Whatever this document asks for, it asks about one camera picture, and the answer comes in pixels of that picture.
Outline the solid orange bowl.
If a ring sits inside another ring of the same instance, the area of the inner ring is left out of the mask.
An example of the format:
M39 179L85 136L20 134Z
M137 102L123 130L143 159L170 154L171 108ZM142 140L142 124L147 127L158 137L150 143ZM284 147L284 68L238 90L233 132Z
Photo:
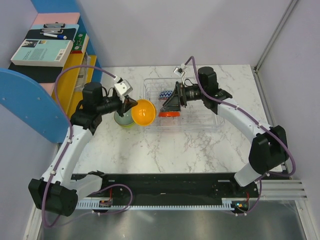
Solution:
M159 112L158 116L161 117L161 118L179 117L180 116L180 112L179 111Z

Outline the yellow bowl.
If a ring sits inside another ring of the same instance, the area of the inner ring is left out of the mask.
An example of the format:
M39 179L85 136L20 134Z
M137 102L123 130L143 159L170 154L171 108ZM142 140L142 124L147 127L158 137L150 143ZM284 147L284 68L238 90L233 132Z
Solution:
M152 124L157 116L156 107L147 99L139 99L137 105L131 109L133 121L142 127Z

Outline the blue orange patterned bowl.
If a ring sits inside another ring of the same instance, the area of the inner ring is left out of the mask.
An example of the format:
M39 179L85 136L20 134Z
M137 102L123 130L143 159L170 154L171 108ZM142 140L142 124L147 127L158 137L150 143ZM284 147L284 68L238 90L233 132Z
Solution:
M164 90L159 93L158 99L159 100L167 100L173 94L172 90Z

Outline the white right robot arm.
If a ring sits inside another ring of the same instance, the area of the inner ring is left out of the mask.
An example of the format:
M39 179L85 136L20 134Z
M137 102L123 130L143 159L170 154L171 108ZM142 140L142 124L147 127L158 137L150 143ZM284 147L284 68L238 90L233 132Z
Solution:
M229 191L235 197L247 191L247 185L288 160L287 136L283 127L270 126L254 119L240 108L233 96L219 88L217 74L212 67L195 71L196 83L186 85L185 65L174 73L181 77L173 92L163 103L160 113L180 112L188 102L201 100L204 106L236 127L251 143L248 163L233 176Z

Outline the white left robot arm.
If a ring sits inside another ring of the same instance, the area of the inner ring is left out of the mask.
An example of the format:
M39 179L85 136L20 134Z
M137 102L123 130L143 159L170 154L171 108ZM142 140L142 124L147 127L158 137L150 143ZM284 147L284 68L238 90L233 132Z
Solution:
M88 142L102 122L102 116L117 112L120 116L138 103L129 93L132 86L120 79L113 86L111 96L104 96L106 89L99 82L89 82L82 89L82 100L70 118L71 128L57 156L40 179L32 179L28 185L35 206L62 216L70 216L78 201L92 193L106 196L110 185L102 173L88 173L80 180L72 180L75 166Z

